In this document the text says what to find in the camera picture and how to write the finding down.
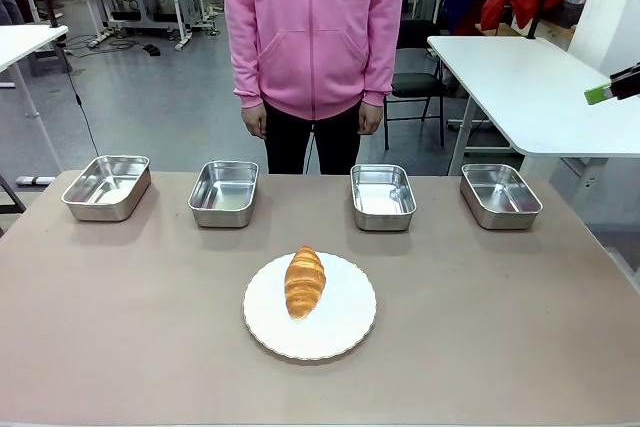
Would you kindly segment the golden brown croissant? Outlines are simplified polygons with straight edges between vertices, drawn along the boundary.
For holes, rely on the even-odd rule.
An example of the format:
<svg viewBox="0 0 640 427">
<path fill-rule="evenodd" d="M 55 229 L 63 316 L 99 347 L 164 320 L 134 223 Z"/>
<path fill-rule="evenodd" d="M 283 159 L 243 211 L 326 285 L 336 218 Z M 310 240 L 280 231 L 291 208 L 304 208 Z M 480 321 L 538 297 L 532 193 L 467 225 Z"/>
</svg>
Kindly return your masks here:
<svg viewBox="0 0 640 427">
<path fill-rule="evenodd" d="M 285 274 L 285 303 L 290 317 L 302 319 L 310 314 L 325 285 L 325 271 L 318 254 L 311 247 L 302 247 L 295 253 Z"/>
</svg>

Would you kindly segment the rectangular steel container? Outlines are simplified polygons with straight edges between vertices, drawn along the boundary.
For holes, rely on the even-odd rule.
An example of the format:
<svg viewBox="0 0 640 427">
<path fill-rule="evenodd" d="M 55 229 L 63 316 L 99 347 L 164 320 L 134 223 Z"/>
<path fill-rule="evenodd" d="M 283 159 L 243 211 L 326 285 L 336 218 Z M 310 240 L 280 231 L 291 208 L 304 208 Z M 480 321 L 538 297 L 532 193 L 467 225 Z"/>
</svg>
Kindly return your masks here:
<svg viewBox="0 0 640 427">
<path fill-rule="evenodd" d="M 247 161 L 206 163 L 188 206 L 200 228 L 237 229 L 249 225 L 257 192 L 259 166 Z"/>
<path fill-rule="evenodd" d="M 150 159 L 103 155 L 93 159 L 63 193 L 61 200 L 76 220 L 127 220 L 151 184 Z"/>
<path fill-rule="evenodd" d="M 350 172 L 356 226 L 369 232 L 404 232 L 417 210 L 406 171 L 392 164 L 357 164 Z"/>
<path fill-rule="evenodd" d="M 527 230 L 543 205 L 519 172 L 506 164 L 466 164 L 460 191 L 480 227 Z"/>
</svg>

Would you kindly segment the person's left hand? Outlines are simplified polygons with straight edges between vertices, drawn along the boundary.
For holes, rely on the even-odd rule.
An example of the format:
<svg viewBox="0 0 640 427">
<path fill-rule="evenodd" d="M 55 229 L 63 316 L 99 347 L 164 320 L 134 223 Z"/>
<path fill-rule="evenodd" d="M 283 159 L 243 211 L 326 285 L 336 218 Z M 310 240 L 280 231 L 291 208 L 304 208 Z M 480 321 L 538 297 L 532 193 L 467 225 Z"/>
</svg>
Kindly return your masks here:
<svg viewBox="0 0 640 427">
<path fill-rule="evenodd" d="M 362 101 L 359 107 L 358 134 L 362 136 L 373 135 L 378 130 L 383 117 L 382 107 Z"/>
</svg>

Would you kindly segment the person's right hand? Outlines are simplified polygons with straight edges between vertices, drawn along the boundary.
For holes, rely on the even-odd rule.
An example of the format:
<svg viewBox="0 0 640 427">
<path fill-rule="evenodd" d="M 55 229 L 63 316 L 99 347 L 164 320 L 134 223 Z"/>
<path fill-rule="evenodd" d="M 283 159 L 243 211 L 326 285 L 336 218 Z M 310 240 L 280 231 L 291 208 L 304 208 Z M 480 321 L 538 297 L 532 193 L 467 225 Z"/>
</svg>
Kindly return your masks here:
<svg viewBox="0 0 640 427">
<path fill-rule="evenodd" d="M 250 108 L 243 108 L 241 118 L 247 131 L 254 137 L 266 139 L 267 112 L 263 103 Z"/>
</svg>

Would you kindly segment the white side table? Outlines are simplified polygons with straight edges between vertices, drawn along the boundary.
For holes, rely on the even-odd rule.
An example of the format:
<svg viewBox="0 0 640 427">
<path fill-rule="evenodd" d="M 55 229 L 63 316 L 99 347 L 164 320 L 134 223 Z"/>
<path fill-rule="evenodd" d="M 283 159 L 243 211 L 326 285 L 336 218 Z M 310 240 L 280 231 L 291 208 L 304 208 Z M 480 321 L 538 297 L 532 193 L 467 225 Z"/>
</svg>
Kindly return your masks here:
<svg viewBox="0 0 640 427">
<path fill-rule="evenodd" d="M 606 77 L 544 39 L 432 36 L 442 63 L 469 95 L 448 173 L 459 174 L 482 110 L 518 153 L 550 158 L 640 158 L 640 99 L 590 105 Z"/>
</svg>

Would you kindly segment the black folding chair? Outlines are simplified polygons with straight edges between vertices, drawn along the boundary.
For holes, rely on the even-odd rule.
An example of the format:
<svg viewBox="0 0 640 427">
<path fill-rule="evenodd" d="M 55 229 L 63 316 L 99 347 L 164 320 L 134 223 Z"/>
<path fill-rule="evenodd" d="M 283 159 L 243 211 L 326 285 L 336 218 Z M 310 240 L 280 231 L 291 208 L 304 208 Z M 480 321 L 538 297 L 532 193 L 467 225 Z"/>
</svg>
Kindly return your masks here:
<svg viewBox="0 0 640 427">
<path fill-rule="evenodd" d="M 428 39 L 439 36 L 437 26 L 425 19 L 405 19 L 400 22 L 396 50 L 421 50 L 427 53 L 430 44 Z M 386 97 L 383 103 L 383 132 L 384 146 L 389 149 L 389 123 L 396 121 L 420 120 L 424 123 L 427 119 L 436 119 L 439 128 L 440 146 L 445 145 L 444 130 L 444 98 L 447 88 L 443 83 L 443 64 L 436 63 L 433 73 L 414 72 L 396 73 L 392 78 L 391 97 Z M 414 117 L 390 117 L 388 107 L 390 104 L 418 102 L 424 103 L 420 116 Z"/>
</svg>

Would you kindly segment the person in pink hoodie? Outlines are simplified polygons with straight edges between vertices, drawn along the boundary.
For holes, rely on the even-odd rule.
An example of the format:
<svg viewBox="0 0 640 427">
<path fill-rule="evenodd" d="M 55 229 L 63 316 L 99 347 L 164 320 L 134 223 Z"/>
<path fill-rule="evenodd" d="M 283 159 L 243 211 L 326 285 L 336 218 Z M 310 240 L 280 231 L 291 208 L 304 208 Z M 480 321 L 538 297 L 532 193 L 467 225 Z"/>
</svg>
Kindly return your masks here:
<svg viewBox="0 0 640 427">
<path fill-rule="evenodd" d="M 224 0 L 234 92 L 263 103 L 272 174 L 301 174 L 314 144 L 324 175 L 355 165 L 362 101 L 383 108 L 403 0 Z"/>
</svg>

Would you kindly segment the white scalloped plate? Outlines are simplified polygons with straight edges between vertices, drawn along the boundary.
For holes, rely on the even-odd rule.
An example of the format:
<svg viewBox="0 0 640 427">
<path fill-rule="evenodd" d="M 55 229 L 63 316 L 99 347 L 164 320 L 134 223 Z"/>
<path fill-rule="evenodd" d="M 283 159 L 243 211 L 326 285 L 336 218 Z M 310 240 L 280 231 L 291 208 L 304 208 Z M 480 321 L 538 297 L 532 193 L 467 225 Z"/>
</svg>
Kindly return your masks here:
<svg viewBox="0 0 640 427">
<path fill-rule="evenodd" d="M 293 257 L 271 260 L 248 283 L 242 313 L 249 332 L 273 353 L 300 361 L 330 359 L 353 349 L 376 317 L 376 294 L 366 273 L 340 256 L 320 252 L 324 291 L 307 316 L 295 319 L 285 304 L 285 273 Z"/>
</svg>

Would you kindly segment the white table with slanted leg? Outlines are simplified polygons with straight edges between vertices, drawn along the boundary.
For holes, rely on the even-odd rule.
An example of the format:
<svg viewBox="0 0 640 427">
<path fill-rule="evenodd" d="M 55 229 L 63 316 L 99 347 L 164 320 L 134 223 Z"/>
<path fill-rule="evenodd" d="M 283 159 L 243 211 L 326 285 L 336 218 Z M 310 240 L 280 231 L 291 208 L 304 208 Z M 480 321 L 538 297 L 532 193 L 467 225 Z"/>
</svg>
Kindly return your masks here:
<svg viewBox="0 0 640 427">
<path fill-rule="evenodd" d="M 47 150 L 56 166 L 56 173 L 63 170 L 60 158 L 51 142 L 46 127 L 32 100 L 30 92 L 19 68 L 19 61 L 39 48 L 56 41 L 68 32 L 68 27 L 47 25 L 0 26 L 0 72 L 7 70 L 21 97 L 25 116 L 35 122 L 45 142 Z"/>
</svg>

